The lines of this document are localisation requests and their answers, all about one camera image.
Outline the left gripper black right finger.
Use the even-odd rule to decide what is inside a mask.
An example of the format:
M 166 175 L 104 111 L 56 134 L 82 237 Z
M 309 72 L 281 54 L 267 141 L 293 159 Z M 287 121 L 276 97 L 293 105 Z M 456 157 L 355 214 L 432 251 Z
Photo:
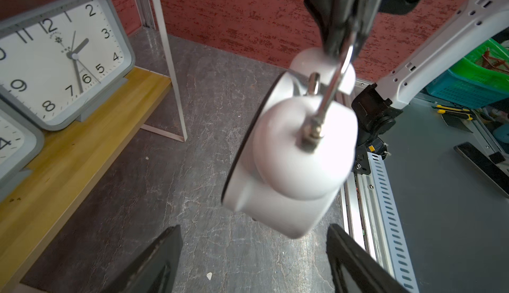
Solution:
M 336 292 L 406 292 L 344 229 L 327 229 L 326 253 Z

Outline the grey rectangular alarm clock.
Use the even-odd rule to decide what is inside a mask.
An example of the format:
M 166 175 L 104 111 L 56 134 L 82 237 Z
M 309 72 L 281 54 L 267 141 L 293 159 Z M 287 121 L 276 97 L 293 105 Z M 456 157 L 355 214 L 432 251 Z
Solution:
M 38 127 L 1 102 L 1 200 L 30 176 L 27 165 L 42 151 L 44 142 Z
M 135 65 L 111 0 L 1 0 L 1 96 L 59 131 Z

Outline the wooden two-tier white-framed shelf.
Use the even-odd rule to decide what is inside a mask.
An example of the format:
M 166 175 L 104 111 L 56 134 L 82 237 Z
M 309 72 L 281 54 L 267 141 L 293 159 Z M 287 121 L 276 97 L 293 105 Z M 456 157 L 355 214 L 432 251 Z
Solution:
M 21 279 L 102 178 L 112 162 L 161 103 L 167 77 L 134 65 L 101 104 L 59 131 L 42 131 L 42 151 L 27 165 L 32 173 L 1 200 L 1 291 L 30 291 Z

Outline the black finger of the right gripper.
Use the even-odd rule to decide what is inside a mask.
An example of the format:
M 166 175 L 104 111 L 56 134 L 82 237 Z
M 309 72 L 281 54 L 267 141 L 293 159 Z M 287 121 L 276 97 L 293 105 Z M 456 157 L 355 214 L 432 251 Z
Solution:
M 308 12 L 319 28 L 323 51 L 337 57 L 347 33 L 354 0 L 308 0 Z
M 381 2 L 382 0 L 355 0 L 352 13 L 352 30 L 355 32 L 354 55 L 358 55 L 361 52 L 365 41 L 371 33 Z

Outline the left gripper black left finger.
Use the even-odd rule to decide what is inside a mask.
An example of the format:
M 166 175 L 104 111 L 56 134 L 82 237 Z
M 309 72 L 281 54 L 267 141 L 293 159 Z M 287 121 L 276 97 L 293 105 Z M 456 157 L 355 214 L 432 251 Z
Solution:
M 104 292 L 172 292 L 183 248 L 181 227 L 166 228 Z

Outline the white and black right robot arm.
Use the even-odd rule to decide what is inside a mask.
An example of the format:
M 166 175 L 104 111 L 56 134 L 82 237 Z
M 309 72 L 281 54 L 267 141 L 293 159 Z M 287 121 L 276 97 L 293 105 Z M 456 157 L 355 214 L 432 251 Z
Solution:
M 333 96 L 353 72 L 378 12 L 406 14 L 411 0 L 304 0 L 319 27 L 323 48 L 315 58 L 327 65 L 321 77 L 327 91 L 318 111 L 304 124 L 304 144 L 314 151 L 327 135 L 326 113 Z M 357 147 L 353 171 L 368 175 L 368 147 L 388 131 L 411 99 L 454 62 L 508 27 L 508 0 L 468 0 L 405 63 L 379 82 L 367 86 L 351 107 L 357 117 Z

